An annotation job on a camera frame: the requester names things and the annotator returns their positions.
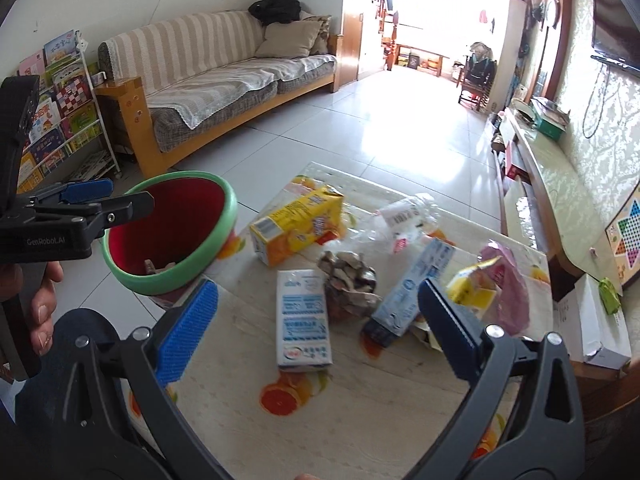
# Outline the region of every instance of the television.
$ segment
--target television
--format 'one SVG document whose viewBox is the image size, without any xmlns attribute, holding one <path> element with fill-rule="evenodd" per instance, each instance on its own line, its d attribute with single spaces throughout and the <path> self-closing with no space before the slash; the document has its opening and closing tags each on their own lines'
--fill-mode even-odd
<svg viewBox="0 0 640 480">
<path fill-rule="evenodd" d="M 640 76 L 640 30 L 622 0 L 593 0 L 593 41 L 602 63 Z"/>
</svg>

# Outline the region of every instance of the pink plastic bag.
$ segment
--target pink plastic bag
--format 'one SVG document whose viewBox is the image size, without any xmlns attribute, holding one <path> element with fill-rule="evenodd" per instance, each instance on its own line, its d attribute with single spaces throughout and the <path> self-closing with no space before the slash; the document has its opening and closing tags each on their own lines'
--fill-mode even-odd
<svg viewBox="0 0 640 480">
<path fill-rule="evenodd" d="M 491 240 L 480 251 L 480 260 L 490 260 L 496 256 L 500 256 L 500 260 L 484 270 L 502 290 L 492 317 L 506 333 L 517 335 L 529 326 L 529 292 L 511 250 Z"/>
</svg>

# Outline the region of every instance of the star game board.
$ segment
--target star game board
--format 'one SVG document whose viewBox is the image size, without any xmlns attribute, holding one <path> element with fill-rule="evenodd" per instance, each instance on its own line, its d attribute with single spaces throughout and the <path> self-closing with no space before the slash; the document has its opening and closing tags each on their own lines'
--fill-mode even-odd
<svg viewBox="0 0 640 480">
<path fill-rule="evenodd" d="M 607 227 L 607 237 L 624 286 L 640 272 L 640 186 Z"/>
</svg>

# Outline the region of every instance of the tile floor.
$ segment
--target tile floor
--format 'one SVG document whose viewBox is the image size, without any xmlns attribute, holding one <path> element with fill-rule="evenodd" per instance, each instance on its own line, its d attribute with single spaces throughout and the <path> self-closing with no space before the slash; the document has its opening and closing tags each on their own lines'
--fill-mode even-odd
<svg viewBox="0 0 640 480">
<path fill-rule="evenodd" d="M 335 94 L 302 96 L 208 144 L 176 169 L 227 179 L 241 204 L 239 229 L 315 161 L 408 194 L 429 192 L 442 208 L 498 230 L 498 191 L 489 139 L 481 136 L 484 122 L 458 104 L 450 81 L 394 68 Z M 140 170 L 126 165 L 116 192 L 141 181 Z M 94 247 L 88 260 L 63 263 L 56 319 L 80 307 L 102 313 L 120 336 L 152 326 L 162 310 L 121 286 L 98 242 Z"/>
</svg>

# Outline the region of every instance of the beige pillow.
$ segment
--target beige pillow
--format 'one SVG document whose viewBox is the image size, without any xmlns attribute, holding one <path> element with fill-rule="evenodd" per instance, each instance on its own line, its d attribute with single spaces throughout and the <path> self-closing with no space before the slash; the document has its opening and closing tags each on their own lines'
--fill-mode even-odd
<svg viewBox="0 0 640 480">
<path fill-rule="evenodd" d="M 318 37 L 316 38 L 316 42 L 314 46 L 311 47 L 311 55 L 317 56 L 318 54 L 328 54 L 329 53 L 329 30 L 331 29 L 331 16 L 309 16 L 308 18 L 303 18 L 305 22 L 319 22 L 320 32 L 318 32 Z"/>
<path fill-rule="evenodd" d="M 320 22 L 271 23 L 255 57 L 308 57 L 321 25 Z"/>
</svg>

